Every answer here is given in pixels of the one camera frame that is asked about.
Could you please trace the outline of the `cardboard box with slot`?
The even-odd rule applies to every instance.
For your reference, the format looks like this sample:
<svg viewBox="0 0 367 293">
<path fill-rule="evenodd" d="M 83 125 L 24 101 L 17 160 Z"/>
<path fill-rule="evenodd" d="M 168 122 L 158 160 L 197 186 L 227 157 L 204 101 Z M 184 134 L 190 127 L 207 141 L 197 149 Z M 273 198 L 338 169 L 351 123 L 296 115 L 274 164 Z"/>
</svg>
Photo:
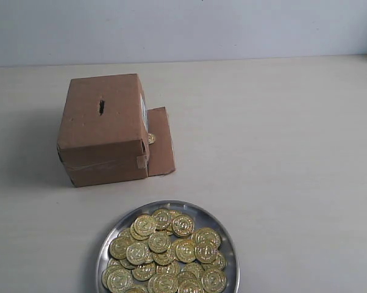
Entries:
<svg viewBox="0 0 367 293">
<path fill-rule="evenodd" d="M 152 145 L 148 133 L 156 136 Z M 168 175 L 176 169 L 166 108 L 146 107 L 136 73 L 72 79 L 57 152 L 76 187 Z"/>
</svg>

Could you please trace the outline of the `gold coin beside box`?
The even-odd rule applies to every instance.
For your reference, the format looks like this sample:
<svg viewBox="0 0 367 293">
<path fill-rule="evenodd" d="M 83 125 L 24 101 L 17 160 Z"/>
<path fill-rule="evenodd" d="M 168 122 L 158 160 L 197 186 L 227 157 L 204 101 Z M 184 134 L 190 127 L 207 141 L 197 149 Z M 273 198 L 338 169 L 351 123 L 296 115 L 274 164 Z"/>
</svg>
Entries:
<svg viewBox="0 0 367 293">
<path fill-rule="evenodd" d="M 156 141 L 156 136 L 152 133 L 148 133 L 148 144 L 152 145 Z"/>
</svg>

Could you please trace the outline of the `gold coin top of pile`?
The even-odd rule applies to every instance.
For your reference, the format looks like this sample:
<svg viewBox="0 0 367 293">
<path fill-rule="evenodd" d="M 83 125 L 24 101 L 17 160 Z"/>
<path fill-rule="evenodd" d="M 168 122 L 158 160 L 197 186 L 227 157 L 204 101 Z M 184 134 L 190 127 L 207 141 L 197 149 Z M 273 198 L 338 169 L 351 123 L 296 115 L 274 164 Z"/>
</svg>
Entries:
<svg viewBox="0 0 367 293">
<path fill-rule="evenodd" d="M 168 209 L 161 208 L 152 213 L 152 218 L 155 220 L 156 230 L 166 230 L 172 221 L 172 215 Z"/>
</svg>

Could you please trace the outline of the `round steel plate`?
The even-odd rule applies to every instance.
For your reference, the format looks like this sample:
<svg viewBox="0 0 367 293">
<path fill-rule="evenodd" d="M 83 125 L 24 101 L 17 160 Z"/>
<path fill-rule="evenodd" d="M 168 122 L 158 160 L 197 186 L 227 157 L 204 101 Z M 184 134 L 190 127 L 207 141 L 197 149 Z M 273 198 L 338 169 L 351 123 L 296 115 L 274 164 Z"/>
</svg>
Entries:
<svg viewBox="0 0 367 293">
<path fill-rule="evenodd" d="M 111 241 L 124 228 L 128 228 L 139 215 L 153 213 L 159 208 L 170 208 L 183 212 L 194 218 L 197 226 L 207 226 L 218 232 L 218 234 L 221 236 L 221 253 L 225 256 L 227 261 L 227 266 L 224 269 L 227 277 L 227 287 L 224 291 L 237 292 L 240 284 L 240 266 L 233 240 L 227 232 L 227 229 L 214 215 L 212 215 L 205 209 L 196 206 L 195 204 L 178 200 L 163 200 L 148 203 L 138 208 L 135 208 L 119 217 L 115 226 L 113 226 L 113 228 L 107 233 L 107 236 L 103 241 L 100 251 L 98 253 L 94 273 L 94 291 L 109 291 L 102 284 L 102 272 L 107 267 L 109 261 L 109 245 Z"/>
</svg>

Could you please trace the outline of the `gold coin upper right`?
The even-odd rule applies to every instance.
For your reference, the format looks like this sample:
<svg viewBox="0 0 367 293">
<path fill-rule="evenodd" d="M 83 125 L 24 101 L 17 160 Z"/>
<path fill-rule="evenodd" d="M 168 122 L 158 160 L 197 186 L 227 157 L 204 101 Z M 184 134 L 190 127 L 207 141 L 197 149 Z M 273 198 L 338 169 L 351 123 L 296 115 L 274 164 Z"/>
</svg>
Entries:
<svg viewBox="0 0 367 293">
<path fill-rule="evenodd" d="M 194 221 L 189 215 L 181 214 L 173 218 L 171 223 L 173 233 L 177 237 L 188 237 L 193 234 Z"/>
</svg>

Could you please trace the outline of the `gold coin upper left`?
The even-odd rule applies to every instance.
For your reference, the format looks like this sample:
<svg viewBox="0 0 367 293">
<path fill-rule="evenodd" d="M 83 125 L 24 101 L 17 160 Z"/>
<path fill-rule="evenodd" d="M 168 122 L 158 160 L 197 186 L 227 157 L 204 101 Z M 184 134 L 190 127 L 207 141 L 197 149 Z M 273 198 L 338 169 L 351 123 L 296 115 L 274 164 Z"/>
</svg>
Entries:
<svg viewBox="0 0 367 293">
<path fill-rule="evenodd" d="M 156 230 L 155 219 L 148 214 L 138 216 L 134 221 L 134 230 L 143 237 L 151 235 Z"/>
</svg>

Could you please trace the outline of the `gold coin middle right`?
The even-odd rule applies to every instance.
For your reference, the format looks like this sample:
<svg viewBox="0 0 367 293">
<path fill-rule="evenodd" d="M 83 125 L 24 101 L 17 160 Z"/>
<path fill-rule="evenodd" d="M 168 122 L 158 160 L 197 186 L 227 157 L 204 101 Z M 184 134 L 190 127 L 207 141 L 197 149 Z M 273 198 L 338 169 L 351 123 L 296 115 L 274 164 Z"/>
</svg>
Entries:
<svg viewBox="0 0 367 293">
<path fill-rule="evenodd" d="M 173 247 L 180 262 L 189 263 L 196 259 L 195 244 L 191 239 L 178 239 L 173 243 Z"/>
</svg>

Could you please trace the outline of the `gold coin right stack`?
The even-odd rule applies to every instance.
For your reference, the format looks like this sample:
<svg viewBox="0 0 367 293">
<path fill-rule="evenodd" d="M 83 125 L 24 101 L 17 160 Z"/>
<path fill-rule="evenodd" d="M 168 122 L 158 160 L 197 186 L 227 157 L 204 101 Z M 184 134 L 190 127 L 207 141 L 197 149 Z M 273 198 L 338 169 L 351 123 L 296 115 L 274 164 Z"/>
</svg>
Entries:
<svg viewBox="0 0 367 293">
<path fill-rule="evenodd" d="M 196 259 L 204 264 L 212 263 L 218 254 L 217 246 L 211 241 L 202 241 L 195 246 Z"/>
</svg>

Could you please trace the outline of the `gold coin left centre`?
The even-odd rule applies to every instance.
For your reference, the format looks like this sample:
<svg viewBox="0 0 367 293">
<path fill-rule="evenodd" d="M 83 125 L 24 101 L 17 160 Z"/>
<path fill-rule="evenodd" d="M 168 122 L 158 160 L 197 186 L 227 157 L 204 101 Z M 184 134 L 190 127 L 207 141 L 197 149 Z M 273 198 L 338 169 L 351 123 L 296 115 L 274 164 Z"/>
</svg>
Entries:
<svg viewBox="0 0 367 293">
<path fill-rule="evenodd" d="M 148 257 L 149 248 L 143 242 L 134 242 L 126 250 L 126 258 L 134 266 L 144 264 Z"/>
</svg>

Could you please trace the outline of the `gold coin left edge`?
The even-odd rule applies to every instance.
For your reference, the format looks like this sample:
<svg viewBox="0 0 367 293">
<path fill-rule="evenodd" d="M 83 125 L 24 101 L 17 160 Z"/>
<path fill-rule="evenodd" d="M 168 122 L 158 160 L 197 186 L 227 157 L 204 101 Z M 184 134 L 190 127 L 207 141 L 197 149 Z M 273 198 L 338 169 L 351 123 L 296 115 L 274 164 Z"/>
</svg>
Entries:
<svg viewBox="0 0 367 293">
<path fill-rule="evenodd" d="M 109 252 L 115 259 L 126 258 L 126 251 L 128 246 L 132 243 L 131 238 L 125 236 L 118 236 L 112 240 L 109 245 Z"/>
</svg>

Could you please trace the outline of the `gold coin lower right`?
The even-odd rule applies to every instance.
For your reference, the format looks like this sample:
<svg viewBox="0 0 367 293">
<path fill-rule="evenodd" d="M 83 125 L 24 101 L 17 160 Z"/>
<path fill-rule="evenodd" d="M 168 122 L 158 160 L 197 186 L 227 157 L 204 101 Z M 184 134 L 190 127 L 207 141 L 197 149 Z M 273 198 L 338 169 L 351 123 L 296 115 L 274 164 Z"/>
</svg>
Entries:
<svg viewBox="0 0 367 293">
<path fill-rule="evenodd" d="M 227 278 L 222 270 L 207 269 L 201 277 L 201 284 L 205 292 L 221 293 L 227 286 Z"/>
</svg>

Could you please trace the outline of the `gold coin bottom centre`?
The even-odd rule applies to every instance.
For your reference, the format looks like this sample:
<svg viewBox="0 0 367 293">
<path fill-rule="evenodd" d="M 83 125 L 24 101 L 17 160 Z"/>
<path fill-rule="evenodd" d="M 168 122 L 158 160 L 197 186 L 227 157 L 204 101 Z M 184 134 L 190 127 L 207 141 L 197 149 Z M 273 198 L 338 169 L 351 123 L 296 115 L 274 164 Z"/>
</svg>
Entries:
<svg viewBox="0 0 367 293">
<path fill-rule="evenodd" d="M 156 293 L 175 293 L 178 286 L 177 277 L 166 273 L 157 275 L 153 283 L 153 290 Z"/>
</svg>

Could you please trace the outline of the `gold coin lower left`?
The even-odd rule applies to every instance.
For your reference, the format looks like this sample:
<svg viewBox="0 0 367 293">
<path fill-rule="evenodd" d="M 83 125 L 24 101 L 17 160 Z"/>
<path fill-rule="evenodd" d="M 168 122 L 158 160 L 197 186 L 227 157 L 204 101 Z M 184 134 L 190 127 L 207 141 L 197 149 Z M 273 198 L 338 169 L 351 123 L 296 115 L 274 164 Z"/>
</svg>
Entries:
<svg viewBox="0 0 367 293">
<path fill-rule="evenodd" d="M 107 279 L 108 289 L 112 293 L 125 292 L 132 285 L 132 275 L 125 269 L 117 269 L 113 271 Z"/>
</svg>

